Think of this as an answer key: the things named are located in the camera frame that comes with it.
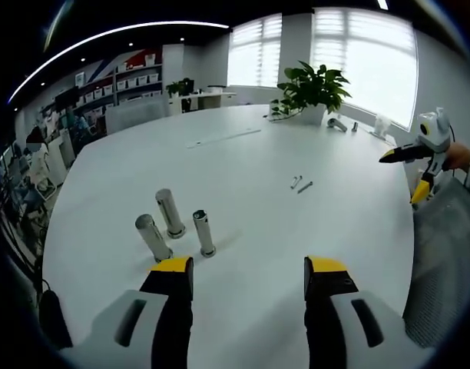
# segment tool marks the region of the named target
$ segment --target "window blinds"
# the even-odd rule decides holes
[[[316,9],[314,67],[343,70],[351,82],[345,102],[391,118],[409,130],[417,88],[412,26],[402,19],[347,8]]]
[[[276,87],[280,45],[281,14],[233,28],[228,85]]]

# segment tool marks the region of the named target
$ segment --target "white box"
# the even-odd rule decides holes
[[[144,56],[144,62],[146,63],[147,67],[155,65],[155,56],[155,54],[149,54]]]
[[[150,78],[150,83],[158,82],[158,73],[148,75],[148,77]]]
[[[84,85],[84,71],[81,72],[81,73],[78,73],[74,77],[74,85],[77,86],[77,87],[83,87],[83,85]]]
[[[112,85],[104,86],[104,96],[112,95]]]
[[[126,89],[126,81],[119,81],[117,83],[117,90],[122,91]]]
[[[90,102],[94,100],[94,93],[90,92],[84,96],[84,102]]]
[[[133,88],[133,87],[136,87],[137,85],[137,78],[134,77],[134,78],[129,78],[127,80],[127,88]]]
[[[138,86],[143,86],[148,83],[148,76],[147,75],[142,75],[141,77],[137,78],[137,85]]]
[[[101,98],[104,96],[104,89],[103,88],[97,88],[94,90],[94,99],[97,100],[98,98]]]

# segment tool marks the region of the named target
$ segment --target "white table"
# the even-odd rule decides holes
[[[402,313],[414,244],[403,166],[380,164],[390,147],[362,129],[270,123],[267,111],[176,115],[83,149],[52,212],[43,266],[74,344],[147,277],[154,258],[134,221],[151,213],[166,229],[154,198],[164,187],[187,226],[167,243],[195,263],[189,367],[308,367],[308,254],[339,259],[360,289]],[[260,131],[223,140],[253,130]],[[314,185],[291,191],[296,175]],[[208,213],[217,246],[210,259],[200,256],[191,221],[198,209]]]

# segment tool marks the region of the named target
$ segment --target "white chair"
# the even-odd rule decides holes
[[[47,158],[49,154],[46,150],[40,151],[41,155],[33,157],[30,167],[30,175],[33,179],[35,190],[47,201],[56,192],[56,185],[49,178],[49,166]]]
[[[168,99],[166,95],[140,98],[107,109],[105,112],[105,126],[107,127],[107,134],[112,135],[126,128],[167,116]]]

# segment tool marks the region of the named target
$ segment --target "metal rod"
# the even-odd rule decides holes
[[[298,177],[298,179],[296,180],[296,182],[294,182],[292,185],[291,185],[291,189],[293,190],[298,184],[299,182],[303,179],[303,177],[300,175]]]
[[[164,238],[161,237],[161,233],[158,231],[151,215],[140,215],[137,217],[134,225],[136,225],[136,229],[140,232],[146,245],[150,248],[151,252],[153,252],[153,256],[157,262],[172,257],[172,250],[165,244]]]
[[[302,192],[304,192],[308,187],[310,187],[311,185],[313,185],[313,182],[310,181],[309,183],[305,184],[303,187],[301,187],[300,190],[298,190],[298,193],[301,194]]]
[[[205,258],[211,258],[217,249],[214,247],[213,240],[211,239],[210,224],[207,221],[207,214],[204,210],[195,211],[192,214],[194,225],[196,226],[197,236],[201,243],[201,254]]]
[[[157,192],[155,198],[167,224],[168,237],[181,238],[186,232],[186,228],[180,220],[174,198],[172,197],[172,191],[168,188],[162,188]]]
[[[296,185],[296,181],[298,181],[298,177],[293,177],[293,182],[291,182],[290,188],[293,190]]]

